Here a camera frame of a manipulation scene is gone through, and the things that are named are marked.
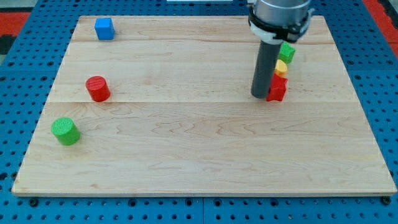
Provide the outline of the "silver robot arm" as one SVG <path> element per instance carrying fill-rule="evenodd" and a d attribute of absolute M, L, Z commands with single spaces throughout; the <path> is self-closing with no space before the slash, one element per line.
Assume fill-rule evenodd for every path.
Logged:
<path fill-rule="evenodd" d="M 311 0 L 255 0 L 249 8 L 251 32 L 271 45 L 295 43 L 310 25 Z"/>

